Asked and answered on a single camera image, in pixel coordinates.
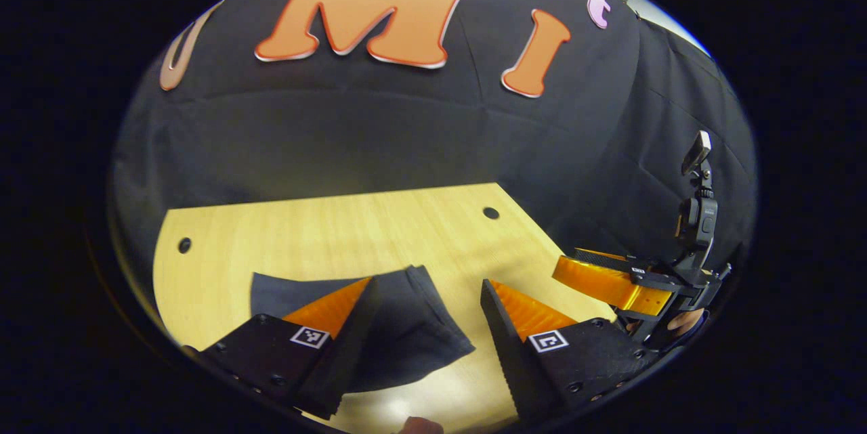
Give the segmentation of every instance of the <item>screw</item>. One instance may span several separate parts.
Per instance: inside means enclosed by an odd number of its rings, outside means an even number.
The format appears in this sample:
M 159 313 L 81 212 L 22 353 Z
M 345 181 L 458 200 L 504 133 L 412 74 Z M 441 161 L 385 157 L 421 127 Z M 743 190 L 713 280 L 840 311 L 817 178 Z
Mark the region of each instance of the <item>screw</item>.
M 190 246 L 192 246 L 192 241 L 190 240 L 190 238 L 184 238 L 180 240 L 180 242 L 177 244 L 177 251 L 184 254 L 187 251 L 190 251 Z

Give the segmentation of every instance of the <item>orange letter m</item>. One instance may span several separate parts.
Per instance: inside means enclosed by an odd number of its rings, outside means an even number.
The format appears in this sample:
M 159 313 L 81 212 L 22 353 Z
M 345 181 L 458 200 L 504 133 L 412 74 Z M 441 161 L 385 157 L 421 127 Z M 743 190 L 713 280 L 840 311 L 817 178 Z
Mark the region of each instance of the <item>orange letter m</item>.
M 299 60 L 316 51 L 319 40 L 310 34 L 316 11 L 331 49 L 346 55 L 384 17 L 391 16 L 384 32 L 368 42 L 377 60 L 424 68 L 446 64 L 442 48 L 452 12 L 459 0 L 289 0 L 270 38 L 256 47 L 256 57 L 266 62 Z

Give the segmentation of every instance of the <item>wooden table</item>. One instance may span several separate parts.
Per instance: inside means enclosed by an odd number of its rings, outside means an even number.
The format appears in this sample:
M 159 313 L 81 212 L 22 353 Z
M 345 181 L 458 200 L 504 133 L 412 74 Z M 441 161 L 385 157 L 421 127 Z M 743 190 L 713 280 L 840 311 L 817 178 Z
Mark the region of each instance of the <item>wooden table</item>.
M 499 218 L 483 215 L 487 207 Z M 192 246 L 182 254 L 185 237 Z M 414 384 L 346 394 L 325 424 L 388 434 L 408 416 L 424 416 L 446 432 L 489 432 L 517 413 L 479 304 L 482 279 L 575 320 L 615 318 L 603 302 L 551 279 L 561 254 L 495 183 L 171 209 L 155 252 L 154 289 L 173 338 L 204 349 L 250 319 L 254 272 L 324 280 L 424 265 L 476 351 Z

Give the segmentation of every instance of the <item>dark gray towel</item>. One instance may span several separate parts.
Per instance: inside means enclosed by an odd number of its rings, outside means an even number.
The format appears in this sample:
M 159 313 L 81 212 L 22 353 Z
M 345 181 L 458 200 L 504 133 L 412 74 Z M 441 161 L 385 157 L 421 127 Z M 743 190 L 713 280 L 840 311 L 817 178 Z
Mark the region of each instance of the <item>dark gray towel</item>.
M 251 313 L 284 317 L 356 282 L 298 282 L 253 274 Z M 377 276 L 382 304 L 362 350 L 349 391 L 398 387 L 427 376 L 475 351 L 446 311 L 424 267 Z

